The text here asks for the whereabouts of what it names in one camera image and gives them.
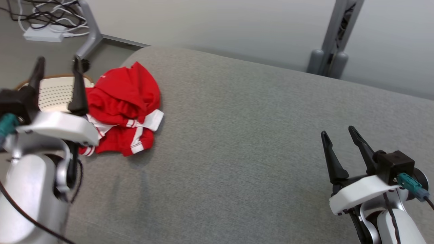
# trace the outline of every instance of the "red cloth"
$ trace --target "red cloth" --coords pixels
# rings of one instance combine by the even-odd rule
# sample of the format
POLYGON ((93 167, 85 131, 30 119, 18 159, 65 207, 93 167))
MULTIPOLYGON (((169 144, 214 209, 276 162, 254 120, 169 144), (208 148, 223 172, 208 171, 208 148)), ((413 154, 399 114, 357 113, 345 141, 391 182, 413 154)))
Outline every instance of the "red cloth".
POLYGON ((104 124, 117 125, 99 141, 95 152, 118 151, 124 156, 152 147, 154 135, 143 127, 131 128, 160 107, 160 89, 152 75, 138 62, 131 68, 109 70, 93 88, 86 88, 89 114, 104 124))

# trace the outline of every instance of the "power strip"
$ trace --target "power strip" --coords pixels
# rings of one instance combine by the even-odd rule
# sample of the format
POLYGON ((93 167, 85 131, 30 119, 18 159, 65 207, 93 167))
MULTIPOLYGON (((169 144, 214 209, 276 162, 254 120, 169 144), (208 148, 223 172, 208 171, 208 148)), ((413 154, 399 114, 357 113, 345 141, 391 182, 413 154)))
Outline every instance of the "power strip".
MULTIPOLYGON (((33 27, 42 27, 41 24, 32 24, 33 27)), ((57 31, 64 31, 66 27, 51 25, 51 28, 57 31)), ((29 27, 27 31, 23 34, 24 38, 28 41, 41 41, 41 42, 55 42, 61 43, 63 41, 63 33, 53 32, 48 26, 42 29, 32 29, 29 27)))

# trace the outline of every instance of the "beige basket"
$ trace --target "beige basket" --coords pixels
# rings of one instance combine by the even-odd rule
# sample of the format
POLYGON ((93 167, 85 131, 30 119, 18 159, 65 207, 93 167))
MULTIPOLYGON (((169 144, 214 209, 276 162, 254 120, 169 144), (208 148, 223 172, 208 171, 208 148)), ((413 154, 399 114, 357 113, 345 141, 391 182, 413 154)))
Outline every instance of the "beige basket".
MULTIPOLYGON (((93 87, 92 79, 83 75, 85 87, 93 87)), ((73 74, 47 76, 39 87, 38 105, 41 111, 61 111, 69 112, 67 109, 69 102, 72 99, 72 88, 74 84, 73 74)), ((28 85, 25 81, 16 89, 28 85)))

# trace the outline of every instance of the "robotic arm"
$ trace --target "robotic arm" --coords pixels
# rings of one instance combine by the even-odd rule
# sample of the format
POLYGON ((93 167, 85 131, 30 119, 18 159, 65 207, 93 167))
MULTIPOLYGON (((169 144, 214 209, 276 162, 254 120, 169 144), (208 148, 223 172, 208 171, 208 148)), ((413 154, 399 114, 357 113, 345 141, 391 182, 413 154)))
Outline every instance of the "robotic arm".
POLYGON ((73 243, 63 237, 75 198, 68 200, 66 194, 79 179, 77 166, 82 168, 78 148, 98 145, 98 132, 85 117, 88 107, 80 59, 74 60, 70 113, 39 110, 44 68, 45 60, 39 58, 28 86, 0 92, 0 129, 12 131, 3 144, 12 162, 5 185, 0 183, 0 243, 73 243))
POLYGON ((403 205, 404 201, 414 198, 431 202, 425 175, 404 153, 374 153, 353 126, 349 127, 349 132, 365 161, 366 175, 350 178, 333 152, 329 136, 325 131, 321 133, 330 183, 333 184, 332 212, 351 216, 362 244, 426 244, 403 205), (383 210, 368 214, 379 208, 383 210))

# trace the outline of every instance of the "gray floor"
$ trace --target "gray floor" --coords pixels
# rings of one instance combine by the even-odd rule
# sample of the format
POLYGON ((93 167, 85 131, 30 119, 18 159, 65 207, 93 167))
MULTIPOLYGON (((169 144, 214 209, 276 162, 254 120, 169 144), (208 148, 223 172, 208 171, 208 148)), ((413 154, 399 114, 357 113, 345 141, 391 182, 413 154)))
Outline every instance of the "gray floor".
MULTIPOLYGON (((5 1, 0 1, 0 7, 7 8, 5 1)), ((25 13, 31 8, 24 4, 25 13)), ((18 12, 16 1, 12 1, 14 12, 18 12)), ((34 63, 39 56, 46 58, 46 75, 71 73, 71 60, 86 37, 65 38, 61 43, 27 41, 17 22, 9 18, 9 14, 0 10, 0 88, 14 88, 29 78, 34 63)), ((119 67, 137 46, 130 46, 110 40, 103 43, 88 58, 91 69, 86 73, 96 82, 106 71, 119 67)), ((0 180, 4 180, 9 156, 0 154, 0 180)))

